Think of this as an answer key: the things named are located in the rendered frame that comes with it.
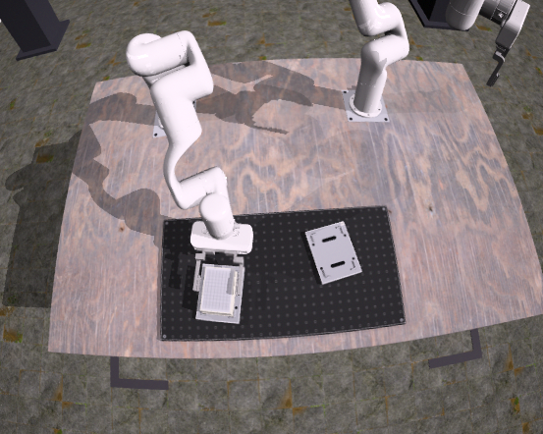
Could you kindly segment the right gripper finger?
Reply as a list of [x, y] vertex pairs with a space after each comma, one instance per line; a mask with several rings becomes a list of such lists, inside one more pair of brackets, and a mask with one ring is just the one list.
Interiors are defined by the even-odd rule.
[[236, 291], [235, 295], [240, 296], [241, 290], [242, 290], [242, 278], [243, 278], [243, 269], [244, 269], [244, 258], [237, 256], [237, 252], [234, 250], [225, 250], [225, 254], [228, 256], [234, 256], [234, 263], [240, 264], [240, 270], [239, 270], [239, 279], [237, 279], [236, 282]]
[[215, 250], [204, 248], [202, 250], [202, 253], [195, 254], [196, 266], [195, 266], [194, 281], [193, 281], [193, 288], [192, 288], [192, 290], [195, 292], [199, 292], [200, 276], [198, 274], [199, 274], [200, 260], [203, 260], [203, 261], [205, 260], [205, 254], [215, 254]]

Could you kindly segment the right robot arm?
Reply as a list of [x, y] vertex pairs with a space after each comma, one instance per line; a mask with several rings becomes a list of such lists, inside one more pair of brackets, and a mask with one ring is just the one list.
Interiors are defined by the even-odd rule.
[[213, 91], [210, 71], [194, 36], [186, 30], [162, 38], [152, 33], [137, 35], [127, 46], [126, 60], [131, 71], [146, 82], [159, 126], [168, 138], [163, 173], [175, 203], [183, 210], [199, 205], [209, 235], [227, 239], [241, 223], [233, 217], [224, 172], [212, 167], [179, 182], [175, 176], [178, 160], [202, 132], [192, 103]]

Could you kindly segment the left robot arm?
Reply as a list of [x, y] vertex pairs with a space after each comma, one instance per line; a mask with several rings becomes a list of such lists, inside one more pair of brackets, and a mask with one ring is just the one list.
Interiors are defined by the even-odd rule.
[[[385, 36], [373, 39], [361, 48], [357, 86], [349, 101], [352, 111], [358, 116], [374, 118], [382, 109], [380, 98], [387, 78], [386, 67], [408, 54], [407, 33], [402, 15], [394, 4], [378, 4], [377, 0], [349, 1], [357, 28], [363, 36], [385, 33]], [[479, 13], [501, 25], [513, 1], [450, 0], [446, 22], [455, 30], [467, 30]]]

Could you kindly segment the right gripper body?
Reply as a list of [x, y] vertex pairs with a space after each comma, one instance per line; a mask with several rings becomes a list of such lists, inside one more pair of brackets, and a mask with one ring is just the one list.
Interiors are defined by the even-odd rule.
[[241, 224], [241, 227], [225, 240], [216, 240], [209, 235], [203, 221], [195, 221], [190, 234], [190, 243], [194, 249], [209, 248], [216, 252], [234, 250], [237, 253], [247, 254], [251, 252], [252, 239], [253, 232], [249, 224]]

